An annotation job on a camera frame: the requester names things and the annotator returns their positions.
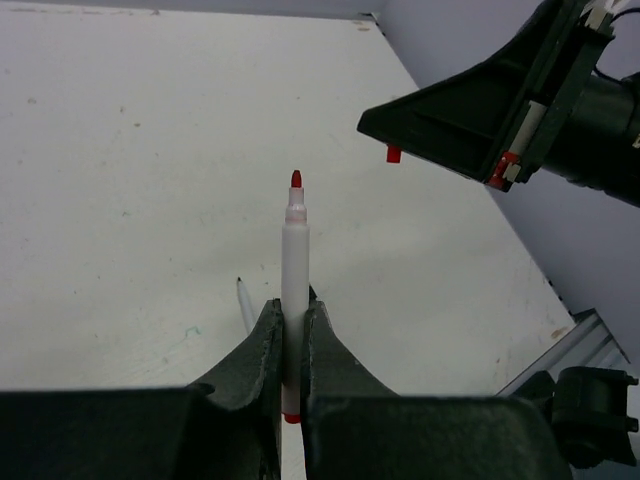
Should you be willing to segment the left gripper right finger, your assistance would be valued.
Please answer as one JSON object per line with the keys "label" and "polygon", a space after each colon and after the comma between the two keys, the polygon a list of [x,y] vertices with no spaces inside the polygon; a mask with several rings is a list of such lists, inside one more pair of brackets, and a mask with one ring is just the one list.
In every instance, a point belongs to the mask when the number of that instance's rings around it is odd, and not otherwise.
{"label": "left gripper right finger", "polygon": [[305,316],[301,415],[309,479],[569,479],[551,428],[518,397],[400,396]]}

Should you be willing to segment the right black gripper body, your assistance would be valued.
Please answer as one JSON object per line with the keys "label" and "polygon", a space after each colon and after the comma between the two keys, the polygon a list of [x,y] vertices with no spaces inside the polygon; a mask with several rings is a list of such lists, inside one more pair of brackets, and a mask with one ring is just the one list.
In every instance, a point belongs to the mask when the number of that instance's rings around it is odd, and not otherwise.
{"label": "right black gripper body", "polygon": [[489,187],[507,192],[546,170],[639,204],[639,76],[597,67],[615,21],[632,11],[624,1],[545,1],[488,59],[518,71]]}

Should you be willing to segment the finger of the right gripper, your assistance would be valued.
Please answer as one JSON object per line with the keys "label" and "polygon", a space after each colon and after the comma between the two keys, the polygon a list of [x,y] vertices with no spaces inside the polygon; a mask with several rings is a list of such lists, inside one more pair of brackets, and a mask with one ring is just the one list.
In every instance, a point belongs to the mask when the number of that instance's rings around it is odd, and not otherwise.
{"label": "finger of the right gripper", "polygon": [[500,50],[474,67],[366,110],[358,132],[475,181],[487,180],[535,101],[549,106],[552,71],[583,1],[544,1]]}

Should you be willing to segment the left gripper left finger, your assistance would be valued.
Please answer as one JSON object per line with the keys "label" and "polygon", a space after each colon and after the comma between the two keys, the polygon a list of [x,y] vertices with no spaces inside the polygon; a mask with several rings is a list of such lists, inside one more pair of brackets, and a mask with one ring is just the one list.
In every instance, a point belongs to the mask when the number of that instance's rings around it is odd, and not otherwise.
{"label": "left gripper left finger", "polygon": [[4,391],[4,479],[278,479],[283,315],[186,386]]}

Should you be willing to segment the red pen cap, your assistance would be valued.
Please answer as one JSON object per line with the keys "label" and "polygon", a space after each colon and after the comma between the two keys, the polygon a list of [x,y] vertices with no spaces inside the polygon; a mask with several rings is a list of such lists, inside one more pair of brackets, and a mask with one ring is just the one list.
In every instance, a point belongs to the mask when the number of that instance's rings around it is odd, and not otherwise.
{"label": "red pen cap", "polygon": [[401,148],[393,145],[387,146],[387,155],[386,155],[387,163],[399,164],[401,161],[401,156],[402,156]]}

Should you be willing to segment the black marker pen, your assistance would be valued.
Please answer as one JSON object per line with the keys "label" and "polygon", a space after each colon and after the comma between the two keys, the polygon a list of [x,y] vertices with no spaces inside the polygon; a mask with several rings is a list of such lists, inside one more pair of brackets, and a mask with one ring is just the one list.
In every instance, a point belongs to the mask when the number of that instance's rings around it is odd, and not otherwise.
{"label": "black marker pen", "polygon": [[241,277],[236,280],[236,293],[246,333],[250,334],[256,323],[256,315],[249,291]]}

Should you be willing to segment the red marker pen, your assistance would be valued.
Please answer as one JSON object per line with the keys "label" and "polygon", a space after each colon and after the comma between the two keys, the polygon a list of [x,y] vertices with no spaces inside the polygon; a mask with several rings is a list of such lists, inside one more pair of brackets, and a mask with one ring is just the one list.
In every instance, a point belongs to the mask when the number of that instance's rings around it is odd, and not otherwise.
{"label": "red marker pen", "polygon": [[281,231],[281,309],[284,315],[282,414],[289,424],[301,419],[301,362],[304,319],[309,308],[310,227],[302,175],[294,170]]}

